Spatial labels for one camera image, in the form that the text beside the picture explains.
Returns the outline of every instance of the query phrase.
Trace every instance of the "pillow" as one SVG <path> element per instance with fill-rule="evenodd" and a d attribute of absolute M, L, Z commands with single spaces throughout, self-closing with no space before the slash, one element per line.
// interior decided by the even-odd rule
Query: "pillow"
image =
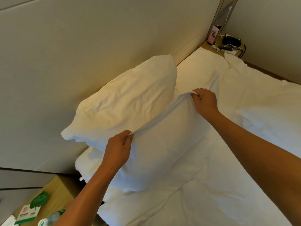
<path fill-rule="evenodd" d="M 282 81 L 261 102 L 236 110 L 242 126 L 301 158 L 301 86 Z"/>
<path fill-rule="evenodd" d="M 218 75 L 203 86 L 218 95 Z M 110 186 L 142 191 L 155 185 L 171 166 L 210 130 L 210 124 L 194 108 L 191 93 L 179 95 L 160 114 L 134 131 L 129 160 Z M 86 175 L 90 177 L 102 159 Z"/>
<path fill-rule="evenodd" d="M 62 137 L 104 151 L 110 137 L 137 130 L 173 100 L 176 78 L 171 55 L 146 60 L 82 101 Z"/>

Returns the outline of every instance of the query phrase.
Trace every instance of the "white bed sheet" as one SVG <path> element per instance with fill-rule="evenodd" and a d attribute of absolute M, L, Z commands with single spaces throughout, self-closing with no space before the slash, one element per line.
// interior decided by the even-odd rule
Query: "white bed sheet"
<path fill-rule="evenodd" d="M 237 122 L 234 111 L 278 87 L 279 80 L 249 68 L 242 60 L 198 49 L 177 66 L 177 91 L 198 88 L 219 74 L 219 109 Z M 76 161 L 85 175 L 102 157 L 88 148 Z M 123 193 L 109 188 L 98 214 L 114 225 L 290 225 L 211 129 L 152 189 Z"/>

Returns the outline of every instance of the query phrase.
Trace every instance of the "water bottle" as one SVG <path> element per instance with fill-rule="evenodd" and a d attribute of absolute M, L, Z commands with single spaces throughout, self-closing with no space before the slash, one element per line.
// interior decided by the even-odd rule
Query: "water bottle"
<path fill-rule="evenodd" d="M 62 214 L 66 211 L 66 209 L 62 209 L 52 213 L 49 217 L 44 218 L 39 221 L 38 226 L 52 226 L 58 219 L 62 216 Z"/>

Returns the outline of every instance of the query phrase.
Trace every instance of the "white wall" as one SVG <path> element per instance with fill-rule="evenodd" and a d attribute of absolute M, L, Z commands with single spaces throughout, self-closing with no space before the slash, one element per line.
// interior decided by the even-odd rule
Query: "white wall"
<path fill-rule="evenodd" d="M 238 0 L 225 32 L 247 45 L 243 60 L 301 83 L 301 0 Z"/>
<path fill-rule="evenodd" d="M 60 133 L 78 104 L 154 55 L 181 62 L 219 2 L 34 0 L 0 11 L 0 167 L 74 168 L 86 145 Z"/>

